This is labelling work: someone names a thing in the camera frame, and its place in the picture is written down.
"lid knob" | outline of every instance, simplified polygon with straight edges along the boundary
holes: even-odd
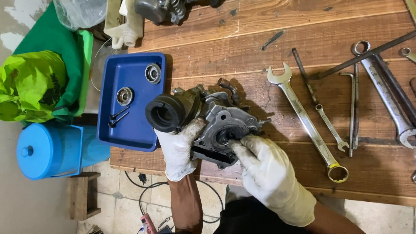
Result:
[[[27,157],[27,156],[32,156],[33,154],[33,147],[30,145],[28,147],[23,147],[22,152],[21,152],[23,157]]]

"blue plastic tray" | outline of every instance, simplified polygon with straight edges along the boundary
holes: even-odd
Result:
[[[144,75],[149,63],[161,65],[162,77],[156,85],[149,83]],[[97,138],[111,146],[144,152],[154,151],[157,137],[146,120],[144,109],[151,100],[163,93],[165,77],[166,57],[163,53],[109,56],[105,62],[101,86]],[[129,114],[121,119],[115,128],[110,128],[109,116],[125,108],[118,104],[116,99],[117,91],[122,87],[131,88],[134,99],[130,108],[126,110]]]

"dirty glove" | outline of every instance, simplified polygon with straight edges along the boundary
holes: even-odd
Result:
[[[247,135],[230,140],[243,170],[243,186],[286,224],[304,227],[314,221],[316,199],[296,180],[286,153],[270,139]]]
[[[196,118],[178,134],[160,132],[155,129],[163,155],[165,156],[165,174],[170,181],[179,181],[195,170],[198,162],[190,160],[191,147],[194,139],[201,134],[204,127],[205,121],[201,118]]]

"green cloth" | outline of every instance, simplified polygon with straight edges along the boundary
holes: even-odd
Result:
[[[59,22],[55,6],[51,2],[13,53],[17,55],[51,50],[62,57],[66,66],[68,84],[52,112],[55,121],[62,125],[71,124],[73,115],[79,108],[77,99],[82,86],[84,61],[76,37],[76,33]]]
[[[65,91],[66,72],[52,51],[9,56],[0,67],[0,120],[41,123]]]

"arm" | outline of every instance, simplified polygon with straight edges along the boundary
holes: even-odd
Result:
[[[315,220],[306,229],[316,234],[365,234],[346,217],[337,214],[317,202],[314,209]]]
[[[165,157],[165,174],[171,189],[172,218],[176,232],[202,232],[201,198],[192,175],[197,161],[191,161],[191,147],[204,127],[205,121],[196,118],[178,134],[155,129]]]
[[[362,234],[347,218],[317,202],[296,179],[287,154],[270,139],[247,135],[230,140],[244,166],[243,186],[286,224],[316,234]]]
[[[169,180],[171,188],[172,218],[175,231],[189,231],[192,234],[202,232],[202,204],[198,187],[192,174],[178,182]]]

